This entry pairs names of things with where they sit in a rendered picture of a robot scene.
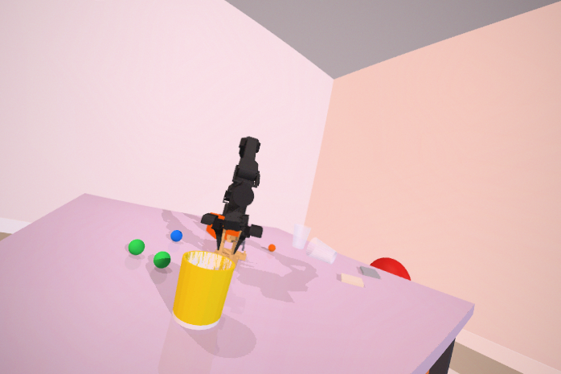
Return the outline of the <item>white plastic cup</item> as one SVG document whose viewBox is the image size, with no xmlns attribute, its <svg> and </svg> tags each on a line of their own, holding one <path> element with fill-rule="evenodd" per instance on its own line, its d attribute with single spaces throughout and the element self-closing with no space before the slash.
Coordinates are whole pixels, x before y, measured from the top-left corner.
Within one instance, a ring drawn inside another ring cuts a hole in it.
<svg viewBox="0 0 561 374">
<path fill-rule="evenodd" d="M 300 224 L 294 224 L 293 232 L 293 247 L 296 249 L 303 249 L 307 241 L 311 227 L 306 227 Z"/>
<path fill-rule="evenodd" d="M 330 246 L 325 245 L 316 237 L 309 242 L 306 249 L 306 256 L 315 258 L 319 261 L 324 261 L 331 265 L 334 263 L 337 254 L 337 251 L 333 250 Z"/>
</svg>

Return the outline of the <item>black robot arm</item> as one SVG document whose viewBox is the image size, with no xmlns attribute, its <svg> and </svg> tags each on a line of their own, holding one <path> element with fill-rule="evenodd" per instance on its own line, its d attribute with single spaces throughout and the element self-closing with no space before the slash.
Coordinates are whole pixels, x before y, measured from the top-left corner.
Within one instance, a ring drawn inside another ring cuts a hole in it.
<svg viewBox="0 0 561 374">
<path fill-rule="evenodd" d="M 225 203 L 223 214 L 220 214 L 225 216 L 223 229 L 235 232 L 240 231 L 241 227 L 248 226 L 250 215 L 244 214 L 244 208 L 240 208 L 239 211 L 232 210 L 232 207 L 228 206 L 229 203 L 224 200 L 235 202 L 241 207 L 246 207 L 254 200 L 252 187 L 257 188 L 260 184 L 260 171 L 258 171 L 258 163 L 255 160 L 256 153 L 260 149 L 259 140 L 247 136 L 240 139 L 238 147 L 240 148 L 240 160 L 238 165 L 235 165 L 233 184 L 225 191 L 222 202 Z"/>
</svg>

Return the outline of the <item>green ball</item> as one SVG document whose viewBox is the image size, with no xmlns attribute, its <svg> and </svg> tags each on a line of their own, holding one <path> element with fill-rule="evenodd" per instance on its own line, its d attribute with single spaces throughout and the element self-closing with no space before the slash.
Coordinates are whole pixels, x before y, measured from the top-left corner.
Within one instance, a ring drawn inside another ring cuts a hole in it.
<svg viewBox="0 0 561 374">
<path fill-rule="evenodd" d="M 170 262 L 170 255 L 167 252 L 160 251 L 154 256 L 154 265 L 159 269 L 166 268 Z"/>
<path fill-rule="evenodd" d="M 144 251 L 144 248 L 145 243 L 140 239 L 132 240 L 129 244 L 129 252 L 135 256 L 141 254 Z"/>
</svg>

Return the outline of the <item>blue ball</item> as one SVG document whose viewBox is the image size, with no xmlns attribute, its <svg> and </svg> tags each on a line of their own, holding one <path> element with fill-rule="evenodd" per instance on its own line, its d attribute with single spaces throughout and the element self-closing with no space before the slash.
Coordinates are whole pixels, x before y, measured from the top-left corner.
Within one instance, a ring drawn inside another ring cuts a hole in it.
<svg viewBox="0 0 561 374">
<path fill-rule="evenodd" d="M 175 230 L 170 234 L 171 240 L 179 242 L 182 239 L 182 233 L 179 230 Z"/>
</svg>

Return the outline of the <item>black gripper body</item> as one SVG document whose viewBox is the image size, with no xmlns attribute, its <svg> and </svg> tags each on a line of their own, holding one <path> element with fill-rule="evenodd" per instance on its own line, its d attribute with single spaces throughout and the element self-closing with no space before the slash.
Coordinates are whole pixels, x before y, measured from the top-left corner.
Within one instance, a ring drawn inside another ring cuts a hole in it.
<svg viewBox="0 0 561 374">
<path fill-rule="evenodd" d="M 235 202 L 229 201 L 228 206 L 232 207 L 232 210 L 239 211 L 240 208 L 244 208 L 244 214 L 246 214 L 247 206 L 241 207 L 240 205 L 236 204 Z M 202 216 L 201 222 L 202 224 L 211 225 L 215 228 L 222 228 L 224 224 L 224 220 L 219 218 L 219 215 L 207 213 Z M 263 229 L 261 226 L 257 226 L 252 224 L 252 226 L 241 227 L 242 234 L 246 236 L 254 236 L 257 238 L 262 238 Z"/>
</svg>

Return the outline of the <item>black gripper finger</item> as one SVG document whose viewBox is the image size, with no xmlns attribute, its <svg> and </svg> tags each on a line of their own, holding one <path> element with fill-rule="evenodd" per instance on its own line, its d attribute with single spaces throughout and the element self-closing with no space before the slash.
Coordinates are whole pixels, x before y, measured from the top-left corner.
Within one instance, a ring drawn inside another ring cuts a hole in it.
<svg viewBox="0 0 561 374">
<path fill-rule="evenodd" d="M 251 236 L 251 235 L 250 235 L 250 236 Z M 245 238 L 248 238 L 248 239 L 249 239 L 250 236 L 243 235 L 242 232 L 240 233 L 239 240 L 238 240 L 238 243 L 237 243 L 237 245 L 236 245 L 236 247 L 235 247 L 235 250 L 234 250 L 234 253 L 233 253 L 233 254 L 236 253 L 237 249 L 241 246 L 243 240 L 244 240 Z"/>
<path fill-rule="evenodd" d="M 215 227 L 211 226 L 211 229 L 215 230 L 216 244 L 217 244 L 217 249 L 219 250 L 219 247 L 220 247 L 220 244 L 221 244 L 221 241 L 222 241 L 222 238 L 223 238 L 223 236 L 222 236 L 223 226 L 222 226 L 222 228 L 215 228 Z"/>
</svg>

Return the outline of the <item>yellow mug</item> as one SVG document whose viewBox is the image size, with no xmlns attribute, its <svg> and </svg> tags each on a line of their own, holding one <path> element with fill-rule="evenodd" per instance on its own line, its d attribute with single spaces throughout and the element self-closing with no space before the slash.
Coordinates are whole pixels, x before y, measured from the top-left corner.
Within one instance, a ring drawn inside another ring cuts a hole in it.
<svg viewBox="0 0 561 374">
<path fill-rule="evenodd" d="M 207 251 L 184 253 L 172 315 L 181 326 L 210 329 L 219 322 L 235 263 Z"/>
</svg>

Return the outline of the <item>peach flat bar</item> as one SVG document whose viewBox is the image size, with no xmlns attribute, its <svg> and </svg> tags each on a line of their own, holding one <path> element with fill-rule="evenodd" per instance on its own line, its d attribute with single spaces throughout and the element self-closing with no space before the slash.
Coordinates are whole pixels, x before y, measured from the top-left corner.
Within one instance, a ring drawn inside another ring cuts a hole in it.
<svg viewBox="0 0 561 374">
<path fill-rule="evenodd" d="M 352 275 L 347 275 L 344 273 L 341 273 L 341 279 L 342 282 L 354 285 L 354 286 L 360 286 L 360 287 L 364 287 L 363 284 L 363 280 L 360 277 L 354 277 Z"/>
</svg>

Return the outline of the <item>grey flat rectangular tile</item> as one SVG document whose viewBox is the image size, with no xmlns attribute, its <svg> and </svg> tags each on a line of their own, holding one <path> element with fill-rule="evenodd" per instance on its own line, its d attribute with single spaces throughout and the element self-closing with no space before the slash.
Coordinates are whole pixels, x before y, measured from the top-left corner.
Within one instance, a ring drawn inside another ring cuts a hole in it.
<svg viewBox="0 0 561 374">
<path fill-rule="evenodd" d="M 377 271 L 375 269 L 371 269 L 369 267 L 366 268 L 366 267 L 361 266 L 361 265 L 360 265 L 359 268 L 362 270 L 362 274 L 365 275 L 365 276 L 368 276 L 368 277 L 370 276 L 370 277 L 378 278 L 378 279 L 381 278 L 381 276 L 379 276 L 379 273 L 377 273 Z"/>
</svg>

